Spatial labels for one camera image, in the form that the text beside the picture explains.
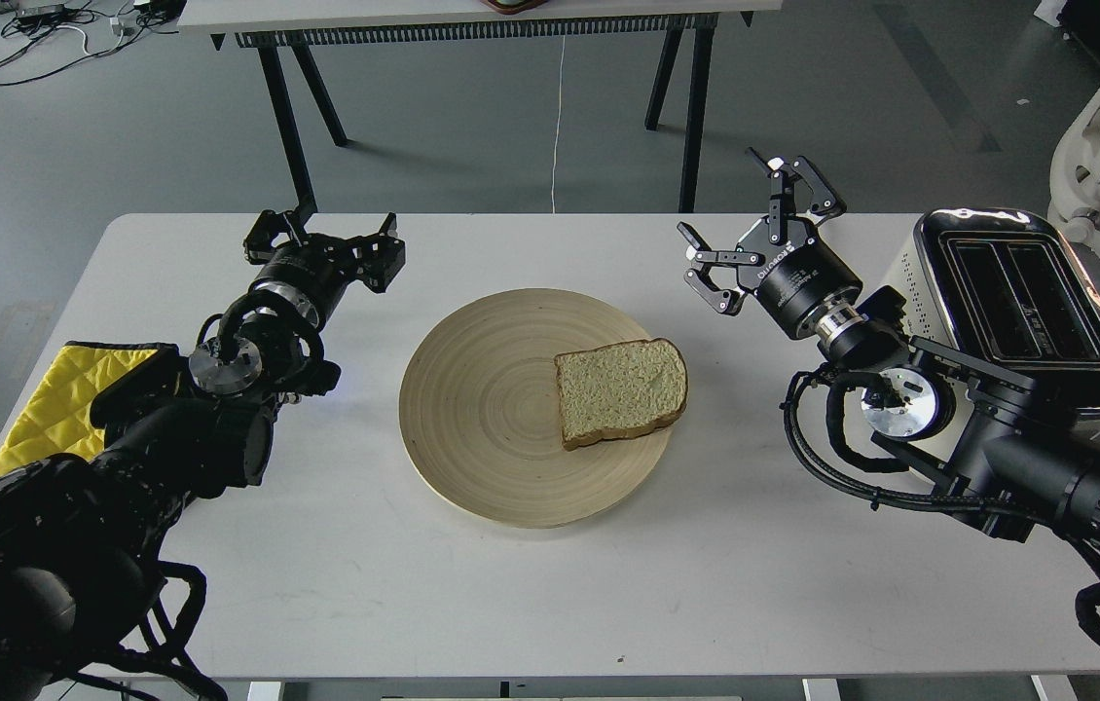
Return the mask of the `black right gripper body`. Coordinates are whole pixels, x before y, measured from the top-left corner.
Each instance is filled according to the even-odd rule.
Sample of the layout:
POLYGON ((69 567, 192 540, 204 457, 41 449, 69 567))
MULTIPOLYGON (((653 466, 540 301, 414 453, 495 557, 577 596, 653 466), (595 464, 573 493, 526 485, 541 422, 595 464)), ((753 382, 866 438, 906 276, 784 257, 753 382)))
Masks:
POLYGON ((737 251, 756 258, 755 265, 737 269, 737 287, 780 325, 790 339, 814 335, 814 324, 825 314, 827 302, 853 305, 862 281, 853 269, 822 243, 817 227, 807 218, 787 219, 787 231, 774 242, 774 219, 765 216, 737 242, 737 251))

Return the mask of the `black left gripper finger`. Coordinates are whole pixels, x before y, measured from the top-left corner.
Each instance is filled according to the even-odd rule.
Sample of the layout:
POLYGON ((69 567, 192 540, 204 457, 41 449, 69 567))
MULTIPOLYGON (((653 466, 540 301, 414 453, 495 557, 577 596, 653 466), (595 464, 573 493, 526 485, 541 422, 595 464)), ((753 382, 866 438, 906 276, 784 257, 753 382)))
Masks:
POLYGON ((398 237, 397 213, 386 213, 375 234, 349 237, 336 245, 336 269, 346 282, 362 282, 369 291, 388 291, 406 265, 406 242, 398 237))
POLYGON ((305 230, 301 213, 265 209, 257 213, 256 221, 243 240, 243 254, 250 265, 265 265, 274 258, 274 240, 288 236, 289 244, 306 245, 309 236, 305 230))

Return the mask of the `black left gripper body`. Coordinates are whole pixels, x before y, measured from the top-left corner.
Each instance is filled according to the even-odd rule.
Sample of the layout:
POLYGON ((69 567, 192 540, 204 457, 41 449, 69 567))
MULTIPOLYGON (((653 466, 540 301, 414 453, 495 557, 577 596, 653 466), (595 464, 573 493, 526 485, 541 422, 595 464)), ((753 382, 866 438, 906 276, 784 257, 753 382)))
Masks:
POLYGON ((360 254, 354 239, 309 234, 305 242, 253 245, 252 263, 261 271, 253 291, 266 291, 286 299, 298 314, 332 314, 355 280, 360 254))

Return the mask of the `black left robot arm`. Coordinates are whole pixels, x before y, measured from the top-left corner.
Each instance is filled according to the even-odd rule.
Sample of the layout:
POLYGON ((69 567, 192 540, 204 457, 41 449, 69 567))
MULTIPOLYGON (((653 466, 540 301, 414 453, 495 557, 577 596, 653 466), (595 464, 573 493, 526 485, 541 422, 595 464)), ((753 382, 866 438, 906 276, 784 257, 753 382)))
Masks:
POLYGON ((0 477, 0 700, 63 679, 108 687, 92 664, 224 700, 186 651, 206 578, 165 562, 165 536, 194 500, 262 482, 279 409, 341 376, 320 333, 348 285, 385 292, 406 262, 394 213, 350 239, 310 234, 309 217, 260 213, 243 243, 260 274, 191 354, 153 346, 88 404, 99 452, 56 450, 0 477))

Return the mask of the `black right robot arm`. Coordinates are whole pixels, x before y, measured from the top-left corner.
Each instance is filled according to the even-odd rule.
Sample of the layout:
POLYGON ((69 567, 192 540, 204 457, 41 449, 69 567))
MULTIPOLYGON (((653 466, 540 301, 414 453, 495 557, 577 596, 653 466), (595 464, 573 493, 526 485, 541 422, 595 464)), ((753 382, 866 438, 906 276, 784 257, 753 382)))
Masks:
POLYGON ((1077 625, 1100 648, 1100 298, 1048 221, 1007 207, 919 218, 897 271, 862 296, 820 226, 845 204, 807 157, 760 160, 767 213, 728 249, 680 222, 688 284, 736 315, 755 299, 823 363, 790 379, 783 430, 800 464, 848 496, 952 516, 987 536, 1062 538, 1096 582, 1077 625))

